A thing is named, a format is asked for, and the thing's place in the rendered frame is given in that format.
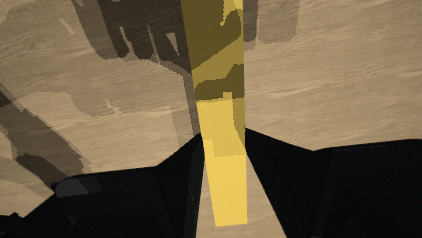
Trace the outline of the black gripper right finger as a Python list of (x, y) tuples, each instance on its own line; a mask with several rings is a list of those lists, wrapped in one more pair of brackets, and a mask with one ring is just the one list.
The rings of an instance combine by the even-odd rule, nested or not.
[(245, 128), (245, 150), (287, 238), (322, 238), (343, 176), (422, 167), (422, 139), (312, 151)]

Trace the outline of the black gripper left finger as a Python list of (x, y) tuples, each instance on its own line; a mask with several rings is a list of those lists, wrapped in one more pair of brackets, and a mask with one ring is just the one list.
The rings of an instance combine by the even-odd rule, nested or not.
[(204, 162), (198, 133), (157, 166), (73, 175), (58, 182), (55, 192), (75, 223), (151, 210), (165, 238), (196, 238)]

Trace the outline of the yellow bar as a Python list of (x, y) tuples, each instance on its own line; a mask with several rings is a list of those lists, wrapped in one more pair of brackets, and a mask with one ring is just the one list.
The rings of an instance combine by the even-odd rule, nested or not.
[(243, 0), (180, 0), (215, 226), (247, 223)]

